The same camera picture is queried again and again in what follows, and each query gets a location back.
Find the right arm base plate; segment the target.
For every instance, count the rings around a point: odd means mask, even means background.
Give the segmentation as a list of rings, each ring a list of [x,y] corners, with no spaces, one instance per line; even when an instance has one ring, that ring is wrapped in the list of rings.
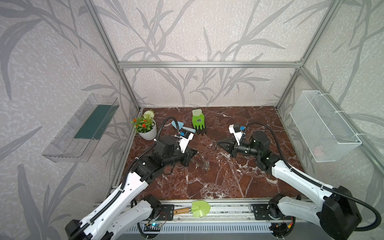
[[[291,221],[291,216],[285,216],[276,206],[269,204],[252,204],[250,209],[255,220]]]

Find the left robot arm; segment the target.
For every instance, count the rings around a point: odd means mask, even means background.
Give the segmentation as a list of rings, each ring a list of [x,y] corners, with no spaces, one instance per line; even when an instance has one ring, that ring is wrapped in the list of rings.
[[[148,195],[128,211],[125,208],[168,166],[188,167],[197,150],[188,146],[194,134],[177,129],[176,135],[154,138],[154,143],[129,167],[122,183],[95,210],[65,227],[70,240],[116,240],[132,226],[160,214],[161,203]]]

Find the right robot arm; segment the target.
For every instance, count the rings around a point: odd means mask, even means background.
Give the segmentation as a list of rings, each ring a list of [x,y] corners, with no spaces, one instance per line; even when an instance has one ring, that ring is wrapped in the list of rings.
[[[379,211],[354,198],[347,188],[324,184],[293,167],[282,153],[274,154],[266,133],[254,132],[247,143],[246,133],[250,126],[230,125],[233,137],[218,141],[217,145],[232,158],[237,155],[254,157],[260,170],[289,184],[310,199],[305,202],[276,195],[269,202],[273,219],[288,216],[305,220],[321,227],[334,240],[347,240],[353,232],[371,231],[382,223]]]

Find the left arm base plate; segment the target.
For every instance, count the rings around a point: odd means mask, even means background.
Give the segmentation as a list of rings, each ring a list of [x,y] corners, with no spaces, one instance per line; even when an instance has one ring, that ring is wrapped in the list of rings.
[[[174,219],[175,205],[161,204],[156,207],[150,216],[153,221],[172,221]]]

